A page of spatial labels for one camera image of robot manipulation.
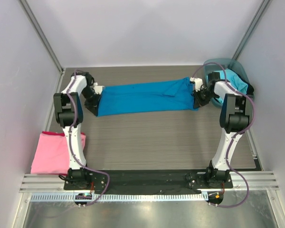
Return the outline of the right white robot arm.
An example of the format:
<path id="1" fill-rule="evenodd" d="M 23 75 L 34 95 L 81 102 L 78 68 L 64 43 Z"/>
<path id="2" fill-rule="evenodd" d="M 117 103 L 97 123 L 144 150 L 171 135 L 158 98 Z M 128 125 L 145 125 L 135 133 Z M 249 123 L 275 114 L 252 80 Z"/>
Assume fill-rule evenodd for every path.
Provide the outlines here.
<path id="1" fill-rule="evenodd" d="M 222 133 L 217 151 L 205 173 L 193 178 L 196 188 L 220 188 L 225 183 L 230 184 L 231 158 L 238 141 L 254 121 L 253 101 L 226 79 L 215 78 L 204 86 L 202 79 L 191 77 L 190 83 L 193 84 L 194 108 L 207 105 L 212 98 L 223 100 L 219 117 Z"/>

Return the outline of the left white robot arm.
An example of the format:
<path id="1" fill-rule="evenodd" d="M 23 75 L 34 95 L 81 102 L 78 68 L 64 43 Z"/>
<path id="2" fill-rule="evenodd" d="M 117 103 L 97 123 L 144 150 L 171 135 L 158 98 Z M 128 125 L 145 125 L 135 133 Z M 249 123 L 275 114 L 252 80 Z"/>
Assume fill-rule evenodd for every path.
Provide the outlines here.
<path id="1" fill-rule="evenodd" d="M 67 87 L 53 95 L 56 122 L 63 130 L 69 154 L 67 174 L 59 176 L 65 182 L 66 190 L 86 190 L 92 185 L 91 172 L 86 168 L 81 141 L 84 113 L 80 96 L 85 99 L 84 107 L 94 116 L 98 116 L 103 88 L 95 82 L 89 72 L 76 70 L 71 75 Z"/>

